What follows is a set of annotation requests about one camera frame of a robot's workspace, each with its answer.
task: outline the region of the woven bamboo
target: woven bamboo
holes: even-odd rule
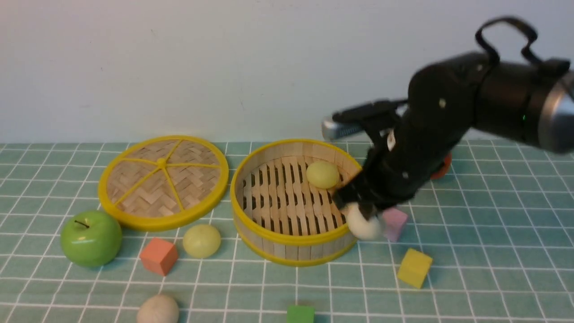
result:
[[[151,230],[157,220],[158,229],[170,229],[197,218],[207,204],[213,207],[227,179],[227,162],[215,146],[191,137],[162,137],[118,156],[102,175],[99,195],[104,209],[122,224]],[[160,221],[169,217],[179,220]]]
[[[337,166],[340,185],[360,165],[341,149],[312,140],[272,143],[248,156],[232,181],[234,220],[243,241],[271,261],[312,266],[344,254],[356,240],[346,209],[333,203],[332,190],[307,181],[316,161]]]

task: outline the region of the orange object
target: orange object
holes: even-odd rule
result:
[[[448,173],[448,169],[451,167],[452,163],[452,153],[448,153],[447,157],[444,158],[444,165],[434,174],[430,176],[431,179],[439,179]]]
[[[168,241],[153,238],[139,255],[143,267],[156,274],[166,276],[179,255],[176,246]]]

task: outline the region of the apple stem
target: apple stem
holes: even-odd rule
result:
[[[78,220],[74,220],[74,222],[79,223],[79,224],[85,226],[86,228],[90,228],[89,225],[87,225],[87,224],[85,224],[85,223],[82,223],[82,222],[80,222],[80,221],[78,221]]]

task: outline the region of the sticker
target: sticker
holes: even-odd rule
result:
[[[387,147],[388,147],[389,151],[393,150],[395,143],[396,143],[396,141],[394,138],[394,129],[393,129],[393,130],[391,130],[391,132],[389,132],[389,135],[387,136]]]

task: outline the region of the robotic arm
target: robotic arm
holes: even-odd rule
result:
[[[529,64],[500,60],[482,31],[506,22],[526,36]],[[373,141],[362,170],[333,195],[338,208],[357,203],[365,220],[412,199],[443,166],[470,129],[548,152],[574,151],[574,72],[563,59],[541,60],[530,50],[537,33],[514,17],[487,21],[476,32],[485,52],[430,64],[412,77],[408,98],[377,101],[333,114],[323,137],[366,132]],[[397,109],[408,108],[400,117]]]

